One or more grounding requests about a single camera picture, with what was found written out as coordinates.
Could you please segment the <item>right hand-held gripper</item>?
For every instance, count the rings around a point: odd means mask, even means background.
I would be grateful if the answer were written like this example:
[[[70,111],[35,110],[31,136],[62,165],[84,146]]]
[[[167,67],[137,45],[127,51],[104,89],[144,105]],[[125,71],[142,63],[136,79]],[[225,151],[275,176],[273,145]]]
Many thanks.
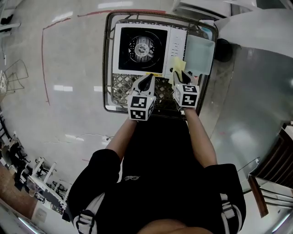
[[[199,86],[191,83],[192,76],[189,73],[181,71],[181,76],[182,81],[178,72],[173,72],[173,97],[180,107],[196,107],[200,95]]]

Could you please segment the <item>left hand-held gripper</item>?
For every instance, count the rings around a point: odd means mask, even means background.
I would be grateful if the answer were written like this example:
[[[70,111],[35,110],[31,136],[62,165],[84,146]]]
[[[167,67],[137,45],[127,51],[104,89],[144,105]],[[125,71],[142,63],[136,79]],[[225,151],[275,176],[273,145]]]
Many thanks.
[[[155,76],[147,74],[132,85],[127,98],[130,120],[147,121],[155,107]]]

